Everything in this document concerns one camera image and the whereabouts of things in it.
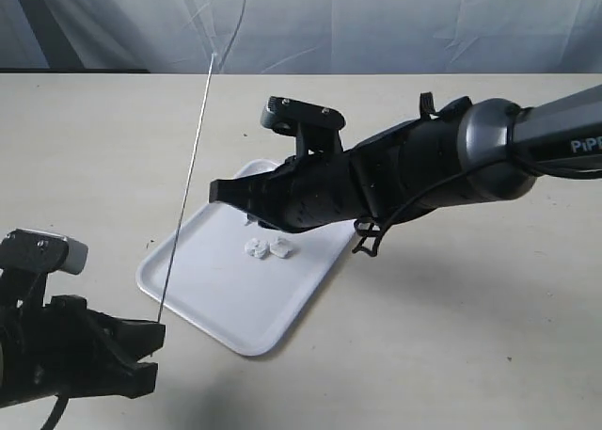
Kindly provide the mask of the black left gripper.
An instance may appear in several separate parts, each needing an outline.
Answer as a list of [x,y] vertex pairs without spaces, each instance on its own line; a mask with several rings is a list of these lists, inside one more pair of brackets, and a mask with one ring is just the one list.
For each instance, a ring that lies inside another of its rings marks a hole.
[[34,308],[17,299],[3,300],[1,400],[151,394],[158,364],[136,363],[121,373],[118,359],[138,362],[160,350],[165,338],[161,323],[91,310],[75,295],[60,295]]

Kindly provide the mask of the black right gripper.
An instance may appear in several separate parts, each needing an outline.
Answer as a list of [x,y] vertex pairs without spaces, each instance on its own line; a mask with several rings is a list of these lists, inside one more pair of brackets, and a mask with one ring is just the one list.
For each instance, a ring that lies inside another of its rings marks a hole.
[[272,171],[215,179],[209,202],[227,204],[263,228],[288,233],[372,215],[349,151],[313,154]]

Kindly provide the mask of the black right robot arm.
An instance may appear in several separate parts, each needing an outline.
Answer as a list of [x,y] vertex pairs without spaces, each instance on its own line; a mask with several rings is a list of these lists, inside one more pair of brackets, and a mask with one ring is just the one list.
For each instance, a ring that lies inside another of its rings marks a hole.
[[350,149],[344,124],[335,109],[269,98],[261,125],[293,138],[294,154],[268,172],[212,181],[210,202],[288,233],[347,220],[387,229],[439,208],[518,199],[543,175],[601,173],[600,87],[535,107],[461,97],[435,108],[424,93],[416,119]]

